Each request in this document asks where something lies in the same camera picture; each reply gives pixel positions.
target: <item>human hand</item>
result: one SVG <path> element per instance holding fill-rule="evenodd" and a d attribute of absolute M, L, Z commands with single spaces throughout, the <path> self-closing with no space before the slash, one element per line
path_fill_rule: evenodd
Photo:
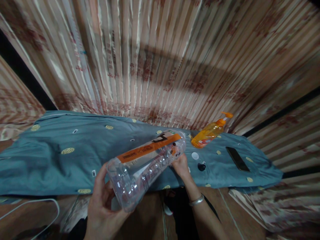
<path fill-rule="evenodd" d="M 88 205 L 88 222 L 85 240 L 113 239 L 131 213 L 111 210 L 111 200 L 115 196 L 111 182 L 105 183 L 106 163 L 96 176 L 93 194 Z"/>
<path fill-rule="evenodd" d="M 182 154 L 177 160 L 174 160 L 172 166 L 182 180 L 191 176 L 188 168 L 187 156 L 185 154 Z"/>

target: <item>bracelet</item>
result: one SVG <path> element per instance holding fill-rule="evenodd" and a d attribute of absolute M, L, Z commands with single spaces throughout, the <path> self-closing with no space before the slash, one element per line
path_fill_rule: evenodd
<path fill-rule="evenodd" d="M 198 205 L 199 203 L 201 203 L 202 201 L 204 200 L 204 195 L 201 193 L 201 197 L 199 197 L 198 199 L 192 201 L 192 202 L 189 202 L 189 205 L 191 207 L 195 206 L 195 205 Z"/>

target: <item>plastic bottle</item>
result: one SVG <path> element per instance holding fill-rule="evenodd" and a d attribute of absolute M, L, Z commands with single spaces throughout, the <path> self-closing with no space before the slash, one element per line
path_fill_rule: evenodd
<path fill-rule="evenodd" d="M 222 112 L 226 115 L 225 118 L 220 118 L 218 121 L 210 123 L 201 132 L 199 132 L 191 141 L 196 148 L 204 148 L 208 143 L 215 139 L 223 132 L 223 126 L 226 124 L 227 118 L 232 118 L 232 113 Z"/>
<path fill-rule="evenodd" d="M 109 161 L 107 172 L 125 212 L 134 210 L 149 186 L 185 149 L 184 133 L 167 130 L 151 142 Z"/>

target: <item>black phone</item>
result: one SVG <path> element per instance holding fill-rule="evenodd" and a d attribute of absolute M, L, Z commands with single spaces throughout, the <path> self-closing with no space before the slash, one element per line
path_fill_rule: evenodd
<path fill-rule="evenodd" d="M 231 148 L 231 147 L 226 147 L 226 149 L 227 149 L 229 155 L 231 156 L 234 164 L 237 166 L 237 168 L 240 171 L 250 172 L 249 168 L 247 167 L 245 162 L 242 160 L 242 158 L 240 157 L 237 150 L 235 150 L 234 148 Z"/>

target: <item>orange soap bottle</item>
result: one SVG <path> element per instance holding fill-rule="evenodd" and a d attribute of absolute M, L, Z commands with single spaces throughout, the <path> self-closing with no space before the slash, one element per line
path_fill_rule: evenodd
<path fill-rule="evenodd" d="M 196 148 L 203 148 L 220 133 L 223 132 L 223 126 L 226 124 L 227 118 L 232 118 L 232 113 L 222 112 L 226 115 L 225 118 L 220 118 L 218 121 L 210 123 L 201 132 L 199 132 L 191 141 L 192 145 Z"/>

